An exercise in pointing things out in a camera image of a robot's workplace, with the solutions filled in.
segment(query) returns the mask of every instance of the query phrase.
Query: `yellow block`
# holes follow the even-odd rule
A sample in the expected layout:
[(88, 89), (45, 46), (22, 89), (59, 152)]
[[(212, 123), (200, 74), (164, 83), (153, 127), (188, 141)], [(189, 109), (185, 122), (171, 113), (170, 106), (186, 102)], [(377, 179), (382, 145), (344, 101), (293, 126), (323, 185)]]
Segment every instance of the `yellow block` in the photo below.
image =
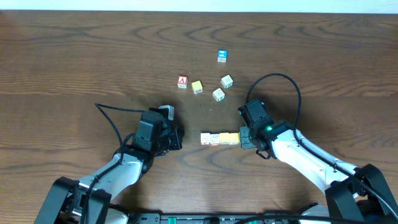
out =
[(239, 133), (230, 133), (229, 134), (229, 144), (239, 144)]
[(192, 83), (192, 90), (194, 94), (198, 94), (203, 92), (203, 86), (200, 81), (196, 81)]
[(229, 144), (229, 133), (220, 133), (220, 144)]

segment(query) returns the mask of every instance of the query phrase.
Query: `white background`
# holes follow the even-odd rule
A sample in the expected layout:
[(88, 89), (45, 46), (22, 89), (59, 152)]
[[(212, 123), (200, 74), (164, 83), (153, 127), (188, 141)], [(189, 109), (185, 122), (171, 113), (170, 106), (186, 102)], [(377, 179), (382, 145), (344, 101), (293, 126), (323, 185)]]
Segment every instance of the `white background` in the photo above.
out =
[(398, 13), (398, 0), (0, 0), (0, 9)]

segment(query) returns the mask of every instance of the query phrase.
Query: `block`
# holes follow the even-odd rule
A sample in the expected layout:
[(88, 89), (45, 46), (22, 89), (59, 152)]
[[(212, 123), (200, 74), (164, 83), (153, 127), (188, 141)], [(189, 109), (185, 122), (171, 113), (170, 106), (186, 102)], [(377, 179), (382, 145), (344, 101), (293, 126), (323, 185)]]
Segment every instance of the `block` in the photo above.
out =
[(211, 134), (210, 135), (210, 145), (218, 146), (220, 144), (220, 134)]
[(227, 89), (234, 84), (234, 80), (232, 80), (230, 75), (227, 75), (221, 79), (221, 84), (225, 89)]
[(220, 133), (220, 144), (229, 144), (229, 133)]
[(178, 76), (177, 86), (179, 88), (187, 88), (188, 77), (180, 75)]
[(222, 99), (224, 99), (225, 93), (221, 88), (218, 88), (213, 92), (213, 97), (217, 102), (220, 102)]
[(203, 86), (200, 81), (196, 81), (192, 83), (192, 90), (194, 94), (198, 94), (203, 92)]
[(210, 133), (200, 133), (200, 144), (202, 145), (210, 144)]
[(228, 57), (227, 50), (218, 50), (218, 62), (226, 62), (226, 58)]
[(239, 133), (230, 133), (229, 134), (229, 144), (239, 144)]

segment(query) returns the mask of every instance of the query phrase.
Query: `wood grain surface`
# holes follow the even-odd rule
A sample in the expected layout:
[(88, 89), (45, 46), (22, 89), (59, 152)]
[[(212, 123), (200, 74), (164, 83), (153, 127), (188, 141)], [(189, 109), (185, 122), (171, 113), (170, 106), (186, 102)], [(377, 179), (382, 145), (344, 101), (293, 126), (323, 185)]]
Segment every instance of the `wood grain surface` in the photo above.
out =
[[(226, 49), (226, 63), (217, 50)], [(299, 209), (325, 204), (295, 169), (239, 146), (200, 146), (201, 131), (237, 131), (250, 85), (272, 72), (303, 94), (298, 128), (358, 166), (382, 170), (398, 198), (398, 17), (350, 14), (2, 11), (0, 223), (32, 223), (60, 176), (78, 179), (118, 147), (95, 108), (175, 107), (183, 149), (156, 159), (114, 203), (165, 213)], [(204, 92), (177, 89), (178, 75)], [(212, 91), (230, 74), (217, 103)], [(252, 99), (293, 121), (297, 95), (272, 77)], [(109, 111), (123, 136), (139, 114)]]

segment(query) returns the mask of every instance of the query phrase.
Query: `row of blocks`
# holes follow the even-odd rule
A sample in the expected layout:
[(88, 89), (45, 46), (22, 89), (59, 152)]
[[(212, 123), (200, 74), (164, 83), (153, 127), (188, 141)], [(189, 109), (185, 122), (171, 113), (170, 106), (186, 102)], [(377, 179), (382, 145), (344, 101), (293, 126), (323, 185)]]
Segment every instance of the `row of blocks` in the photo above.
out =
[[(230, 75), (227, 75), (221, 79), (221, 84), (225, 89), (231, 87), (233, 85), (234, 81), (232, 80)], [(178, 77), (178, 82), (177, 85), (179, 88), (187, 88), (188, 84), (188, 77), (180, 75)], [(192, 83), (192, 90), (194, 94), (198, 94), (203, 92), (203, 86), (200, 81), (195, 81)], [(217, 102), (220, 102), (222, 99), (225, 97), (225, 93), (221, 88), (216, 89), (213, 92), (213, 97), (216, 99)]]
[(200, 144), (218, 146), (220, 144), (239, 144), (239, 133), (200, 133)]

